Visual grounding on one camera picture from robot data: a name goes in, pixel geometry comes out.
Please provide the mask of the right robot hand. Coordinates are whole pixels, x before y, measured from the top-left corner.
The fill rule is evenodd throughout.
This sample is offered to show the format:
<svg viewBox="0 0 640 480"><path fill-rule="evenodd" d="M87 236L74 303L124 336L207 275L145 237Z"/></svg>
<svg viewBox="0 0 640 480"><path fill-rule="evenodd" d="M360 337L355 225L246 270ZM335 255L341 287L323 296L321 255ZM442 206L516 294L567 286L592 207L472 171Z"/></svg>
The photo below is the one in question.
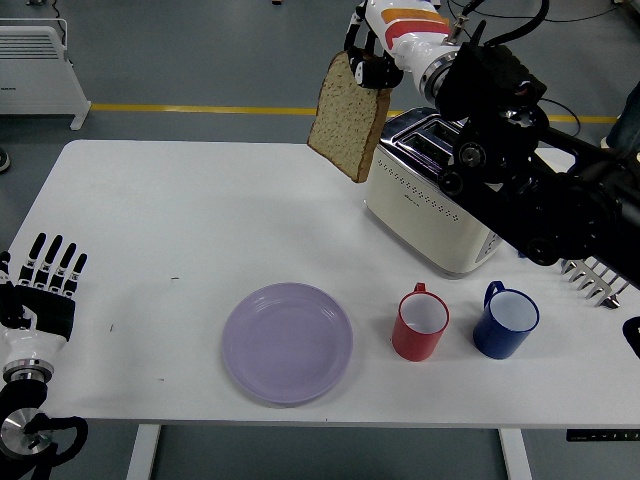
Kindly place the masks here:
<svg viewBox="0 0 640 480"><path fill-rule="evenodd" d="M430 1L363 1L351 16L344 50L356 84L391 89L412 75L426 98L457 55L449 20Z"/></svg>

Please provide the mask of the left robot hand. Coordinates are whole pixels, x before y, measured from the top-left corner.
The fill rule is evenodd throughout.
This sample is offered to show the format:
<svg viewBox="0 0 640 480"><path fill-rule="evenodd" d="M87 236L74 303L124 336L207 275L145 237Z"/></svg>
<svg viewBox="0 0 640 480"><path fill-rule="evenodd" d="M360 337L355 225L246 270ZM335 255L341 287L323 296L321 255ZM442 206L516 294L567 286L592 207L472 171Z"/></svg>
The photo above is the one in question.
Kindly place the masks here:
<svg viewBox="0 0 640 480"><path fill-rule="evenodd" d="M69 342L75 318L80 275L88 256L77 245L35 238L15 281L10 278L11 255L1 253L2 340L8 347L7 367L51 366Z"/></svg>

